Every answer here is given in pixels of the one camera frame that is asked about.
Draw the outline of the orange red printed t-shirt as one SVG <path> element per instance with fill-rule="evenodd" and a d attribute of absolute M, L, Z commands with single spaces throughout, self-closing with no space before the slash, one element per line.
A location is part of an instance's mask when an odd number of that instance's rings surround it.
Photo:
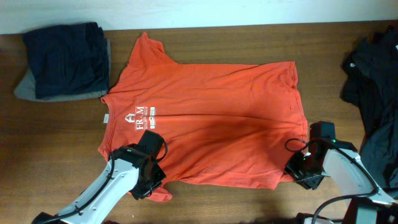
<path fill-rule="evenodd" d="M 290 181 L 285 142 L 307 138 L 293 61 L 181 64 L 141 35 L 119 80 L 102 97 L 109 117 L 99 152 L 136 143 L 144 131 L 166 146 L 166 182 L 275 189 Z"/>

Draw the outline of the grey garment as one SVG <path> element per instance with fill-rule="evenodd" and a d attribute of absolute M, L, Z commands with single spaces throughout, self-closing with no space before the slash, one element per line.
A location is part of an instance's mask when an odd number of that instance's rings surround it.
<path fill-rule="evenodd" d="M 99 98 L 107 94 L 110 77 L 110 40 L 61 36 L 24 37 L 28 69 L 14 89 L 18 99 L 54 103 Z"/>

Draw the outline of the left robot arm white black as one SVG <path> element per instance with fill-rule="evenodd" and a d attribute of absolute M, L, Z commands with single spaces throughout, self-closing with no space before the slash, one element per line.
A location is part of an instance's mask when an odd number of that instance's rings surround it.
<path fill-rule="evenodd" d="M 108 154 L 108 163 L 98 178 L 70 205 L 56 215 L 42 212 L 32 221 L 46 223 L 102 223 L 117 202 L 130 192 L 136 199 L 152 195 L 160 187 L 165 173 L 157 156 L 161 147 L 130 144 Z"/>

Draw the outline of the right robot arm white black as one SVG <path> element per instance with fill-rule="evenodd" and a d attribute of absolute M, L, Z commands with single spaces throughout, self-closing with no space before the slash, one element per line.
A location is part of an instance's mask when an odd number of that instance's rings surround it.
<path fill-rule="evenodd" d="M 296 139 L 304 147 L 293 150 L 285 172 L 305 189 L 315 190 L 324 177 L 331 178 L 340 196 L 323 202 L 313 214 L 299 213 L 295 223 L 397 223 L 397 202 L 388 195 L 366 170 L 356 148 L 346 141 L 312 138 Z M 342 220 L 321 217 L 321 211 L 332 203 L 347 200 L 348 209 Z"/>

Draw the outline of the navy blue garment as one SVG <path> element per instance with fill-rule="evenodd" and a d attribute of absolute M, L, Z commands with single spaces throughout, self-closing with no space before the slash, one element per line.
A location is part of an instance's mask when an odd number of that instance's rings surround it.
<path fill-rule="evenodd" d="M 108 43 L 97 23 L 44 27 L 22 40 L 37 99 L 108 92 Z"/>

